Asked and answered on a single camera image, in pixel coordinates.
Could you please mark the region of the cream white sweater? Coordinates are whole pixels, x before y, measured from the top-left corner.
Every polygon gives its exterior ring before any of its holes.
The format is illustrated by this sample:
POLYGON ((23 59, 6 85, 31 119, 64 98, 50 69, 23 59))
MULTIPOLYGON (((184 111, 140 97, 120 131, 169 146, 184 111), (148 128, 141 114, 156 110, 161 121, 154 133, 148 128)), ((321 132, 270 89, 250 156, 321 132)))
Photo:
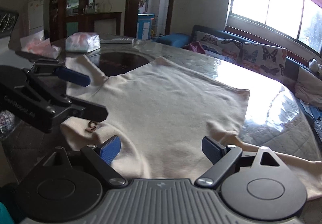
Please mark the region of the cream white sweater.
POLYGON ((247 151, 258 147, 239 139, 253 93, 215 81, 163 57, 118 76, 106 76, 86 56, 67 58, 68 68, 88 75, 86 88, 67 93, 104 105, 107 119, 90 130, 89 119, 70 117, 61 124, 72 150, 119 136, 122 151, 113 168, 127 178, 195 180, 210 163, 201 151, 209 136, 247 151))

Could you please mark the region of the pink plastic bag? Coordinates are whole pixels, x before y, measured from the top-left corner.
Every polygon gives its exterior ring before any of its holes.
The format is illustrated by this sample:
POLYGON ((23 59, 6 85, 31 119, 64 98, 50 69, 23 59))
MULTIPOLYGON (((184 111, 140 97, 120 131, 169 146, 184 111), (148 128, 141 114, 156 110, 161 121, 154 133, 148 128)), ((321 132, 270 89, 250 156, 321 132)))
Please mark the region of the pink plastic bag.
POLYGON ((57 59, 61 53, 61 48, 50 43, 50 39, 40 40, 39 38, 24 37, 20 39, 20 44, 23 52, 57 59))

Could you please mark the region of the white tissue pack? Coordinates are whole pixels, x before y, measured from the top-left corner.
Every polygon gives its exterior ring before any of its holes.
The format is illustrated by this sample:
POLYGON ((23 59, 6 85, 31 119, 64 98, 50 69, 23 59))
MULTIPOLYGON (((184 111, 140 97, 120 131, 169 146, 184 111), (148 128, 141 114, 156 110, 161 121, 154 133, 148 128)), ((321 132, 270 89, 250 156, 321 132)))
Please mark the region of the white tissue pack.
POLYGON ((100 37, 97 33, 74 33, 65 40, 65 50, 68 52, 89 53, 100 49, 100 37))

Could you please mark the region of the grey quilted star tablecloth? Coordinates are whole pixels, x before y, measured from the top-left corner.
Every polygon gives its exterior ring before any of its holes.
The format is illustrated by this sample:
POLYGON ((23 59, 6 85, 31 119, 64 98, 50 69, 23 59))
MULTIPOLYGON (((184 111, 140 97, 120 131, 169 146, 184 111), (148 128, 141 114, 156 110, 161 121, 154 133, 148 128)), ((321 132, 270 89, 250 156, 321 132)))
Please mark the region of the grey quilted star tablecloth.
POLYGON ((314 136, 293 93, 283 84, 220 59, 151 41, 102 44, 87 57, 106 75, 111 75, 108 68, 115 71, 118 64, 126 65, 122 60, 111 59, 112 53, 130 54, 131 69, 164 57, 229 86, 248 89, 251 94, 246 120, 239 135, 243 141, 311 161, 321 159, 320 141, 314 136))

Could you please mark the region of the white refrigerator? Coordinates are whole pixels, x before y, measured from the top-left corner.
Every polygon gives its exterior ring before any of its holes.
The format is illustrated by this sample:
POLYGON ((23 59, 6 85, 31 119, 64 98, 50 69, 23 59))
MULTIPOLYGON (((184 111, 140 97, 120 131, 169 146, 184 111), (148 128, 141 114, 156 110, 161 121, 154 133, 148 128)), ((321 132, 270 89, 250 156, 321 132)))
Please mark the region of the white refrigerator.
POLYGON ((30 0, 27 5, 27 31, 28 35, 35 34, 44 29, 44 0, 30 0))

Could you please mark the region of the grey remote control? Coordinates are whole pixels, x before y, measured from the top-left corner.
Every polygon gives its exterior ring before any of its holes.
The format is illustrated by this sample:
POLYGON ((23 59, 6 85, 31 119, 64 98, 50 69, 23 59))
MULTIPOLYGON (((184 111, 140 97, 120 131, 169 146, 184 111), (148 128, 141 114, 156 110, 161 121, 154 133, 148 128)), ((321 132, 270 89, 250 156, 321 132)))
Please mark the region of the grey remote control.
POLYGON ((134 39, 131 38, 113 38, 113 39, 101 39, 101 44, 133 44, 134 39))

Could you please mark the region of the dark wooden cabinet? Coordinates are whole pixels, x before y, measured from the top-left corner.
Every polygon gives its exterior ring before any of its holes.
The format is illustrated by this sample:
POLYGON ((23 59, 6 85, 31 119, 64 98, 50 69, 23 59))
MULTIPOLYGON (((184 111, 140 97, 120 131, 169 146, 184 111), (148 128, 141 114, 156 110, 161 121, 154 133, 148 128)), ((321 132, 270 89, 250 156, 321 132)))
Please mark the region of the dark wooden cabinet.
POLYGON ((96 21, 115 20, 116 34, 121 34, 121 12, 100 10, 96 0, 50 0, 50 31, 52 41, 77 32, 94 32, 96 21))

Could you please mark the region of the blue white small cabinet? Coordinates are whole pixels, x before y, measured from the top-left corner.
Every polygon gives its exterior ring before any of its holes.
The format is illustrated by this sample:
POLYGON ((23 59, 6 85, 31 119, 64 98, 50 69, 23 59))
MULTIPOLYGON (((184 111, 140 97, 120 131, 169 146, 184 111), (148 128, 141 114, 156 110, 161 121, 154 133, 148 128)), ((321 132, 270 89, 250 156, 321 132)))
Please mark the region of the blue white small cabinet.
POLYGON ((137 15, 137 32, 136 38, 140 40, 149 40, 151 38, 152 21, 155 14, 138 14, 137 15))

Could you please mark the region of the butterfly cushion left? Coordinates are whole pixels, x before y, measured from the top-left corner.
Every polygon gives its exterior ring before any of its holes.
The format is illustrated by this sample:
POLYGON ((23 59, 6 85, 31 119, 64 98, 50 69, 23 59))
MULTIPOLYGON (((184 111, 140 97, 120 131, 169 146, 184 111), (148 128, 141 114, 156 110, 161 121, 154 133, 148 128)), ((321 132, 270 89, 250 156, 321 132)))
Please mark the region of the butterfly cushion left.
POLYGON ((194 40, 200 43, 206 55, 238 64, 242 43, 232 39, 218 38, 214 35, 197 31, 194 40))

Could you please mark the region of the butterfly cushion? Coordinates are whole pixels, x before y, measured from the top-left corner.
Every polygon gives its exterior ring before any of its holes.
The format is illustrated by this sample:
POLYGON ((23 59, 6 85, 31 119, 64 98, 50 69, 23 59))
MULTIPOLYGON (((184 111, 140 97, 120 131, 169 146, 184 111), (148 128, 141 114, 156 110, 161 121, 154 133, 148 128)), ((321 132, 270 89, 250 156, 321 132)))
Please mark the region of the butterfly cushion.
POLYGON ((287 49, 264 44, 243 43, 241 64, 263 76, 283 80, 287 49))
POLYGON ((238 64, 242 43, 232 39, 218 38, 214 35, 197 31, 194 40, 200 43, 206 55, 238 64))

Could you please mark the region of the grey plain cushion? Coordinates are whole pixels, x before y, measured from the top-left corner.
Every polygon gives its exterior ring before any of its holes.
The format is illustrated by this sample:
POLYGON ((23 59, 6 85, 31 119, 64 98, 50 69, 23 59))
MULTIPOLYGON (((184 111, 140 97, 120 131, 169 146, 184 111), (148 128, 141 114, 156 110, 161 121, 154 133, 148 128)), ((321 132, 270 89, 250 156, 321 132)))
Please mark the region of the grey plain cushion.
POLYGON ((321 109, 321 80, 300 67, 295 83, 295 96, 302 101, 321 109))

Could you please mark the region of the butterfly cushion right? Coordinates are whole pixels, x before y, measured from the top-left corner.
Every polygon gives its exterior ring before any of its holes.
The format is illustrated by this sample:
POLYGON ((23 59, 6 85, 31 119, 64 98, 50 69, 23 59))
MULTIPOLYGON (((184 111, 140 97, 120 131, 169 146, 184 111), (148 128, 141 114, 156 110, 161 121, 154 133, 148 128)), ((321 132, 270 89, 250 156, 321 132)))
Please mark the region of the butterfly cushion right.
POLYGON ((241 64, 263 76, 283 80, 287 49, 264 44, 243 43, 241 64))

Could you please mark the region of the pink cloth on sofa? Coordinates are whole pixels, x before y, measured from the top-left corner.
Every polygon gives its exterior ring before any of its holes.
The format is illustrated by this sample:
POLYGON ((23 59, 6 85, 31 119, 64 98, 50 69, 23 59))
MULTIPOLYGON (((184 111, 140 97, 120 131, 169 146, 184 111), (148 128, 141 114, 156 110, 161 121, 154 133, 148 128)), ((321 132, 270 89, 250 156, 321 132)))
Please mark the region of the pink cloth on sofa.
POLYGON ((183 46, 183 49, 189 50, 189 51, 192 51, 192 52, 196 52, 196 53, 200 53, 200 54, 203 54, 203 55, 206 54, 204 48, 202 47, 202 45, 200 44, 199 41, 193 41, 193 42, 183 46))

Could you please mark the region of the white plush toy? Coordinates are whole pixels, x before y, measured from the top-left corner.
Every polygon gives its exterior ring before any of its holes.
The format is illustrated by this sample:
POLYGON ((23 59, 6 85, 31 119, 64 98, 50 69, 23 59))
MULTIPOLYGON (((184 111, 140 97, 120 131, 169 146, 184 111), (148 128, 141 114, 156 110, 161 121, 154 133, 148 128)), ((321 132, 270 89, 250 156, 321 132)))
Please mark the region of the white plush toy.
POLYGON ((311 59, 308 63, 308 67, 310 69, 310 71, 318 73, 319 76, 321 76, 322 74, 322 65, 318 64, 316 59, 311 59))

